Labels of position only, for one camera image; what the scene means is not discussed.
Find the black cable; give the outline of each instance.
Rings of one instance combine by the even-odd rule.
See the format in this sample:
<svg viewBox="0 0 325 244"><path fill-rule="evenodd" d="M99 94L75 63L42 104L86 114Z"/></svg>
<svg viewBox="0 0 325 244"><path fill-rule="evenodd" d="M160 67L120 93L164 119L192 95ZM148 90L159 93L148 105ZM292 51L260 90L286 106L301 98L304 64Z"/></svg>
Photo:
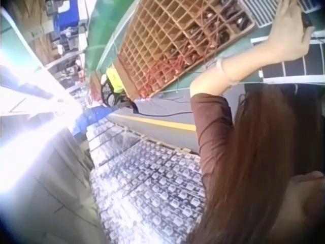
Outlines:
<svg viewBox="0 0 325 244"><path fill-rule="evenodd" d="M163 114L163 115L158 115L158 114L145 114L145 113L137 113L142 116L148 116L148 117L171 117L175 115L181 115L181 114L190 114L192 112L180 112L180 113L172 113L172 114Z"/></svg>

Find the long brown hair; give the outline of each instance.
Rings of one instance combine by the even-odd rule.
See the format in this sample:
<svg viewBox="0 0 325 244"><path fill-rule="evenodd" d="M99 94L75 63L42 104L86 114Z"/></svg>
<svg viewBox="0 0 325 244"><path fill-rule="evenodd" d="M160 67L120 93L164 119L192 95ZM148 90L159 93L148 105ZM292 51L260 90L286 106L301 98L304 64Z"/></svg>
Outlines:
<svg viewBox="0 0 325 244"><path fill-rule="evenodd" d="M206 211L188 243L262 242L297 171L295 117L278 86L265 85L241 99L234 129L207 187Z"/></svg>

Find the brown long-sleeve shirt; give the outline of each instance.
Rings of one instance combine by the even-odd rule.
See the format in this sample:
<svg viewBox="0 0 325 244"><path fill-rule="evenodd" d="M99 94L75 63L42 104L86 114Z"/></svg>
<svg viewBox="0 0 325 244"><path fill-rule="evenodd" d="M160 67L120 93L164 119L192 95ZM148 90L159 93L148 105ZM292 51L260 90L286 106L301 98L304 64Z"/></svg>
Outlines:
<svg viewBox="0 0 325 244"><path fill-rule="evenodd" d="M202 181L207 188L233 129L232 113L224 97L196 94L190 101L197 128Z"/></svg>

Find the yellow tag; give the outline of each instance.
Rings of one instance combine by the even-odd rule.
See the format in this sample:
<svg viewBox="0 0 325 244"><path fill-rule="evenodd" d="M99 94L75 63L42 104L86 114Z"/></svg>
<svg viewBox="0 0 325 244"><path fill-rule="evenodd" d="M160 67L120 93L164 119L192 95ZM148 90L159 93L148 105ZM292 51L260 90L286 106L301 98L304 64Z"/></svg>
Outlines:
<svg viewBox="0 0 325 244"><path fill-rule="evenodd" d="M107 68L106 75L110 79L115 93L121 93L122 91L124 91L123 83L122 83L121 78L118 75L114 65Z"/></svg>

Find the wooden grid shelf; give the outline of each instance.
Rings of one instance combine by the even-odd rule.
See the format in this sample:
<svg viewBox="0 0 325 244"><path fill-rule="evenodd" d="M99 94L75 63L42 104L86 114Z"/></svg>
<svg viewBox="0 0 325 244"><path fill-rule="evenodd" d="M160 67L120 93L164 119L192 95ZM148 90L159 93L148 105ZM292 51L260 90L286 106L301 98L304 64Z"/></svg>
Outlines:
<svg viewBox="0 0 325 244"><path fill-rule="evenodd" d="M153 96L254 27L234 0L141 0L118 55L126 93Z"/></svg>

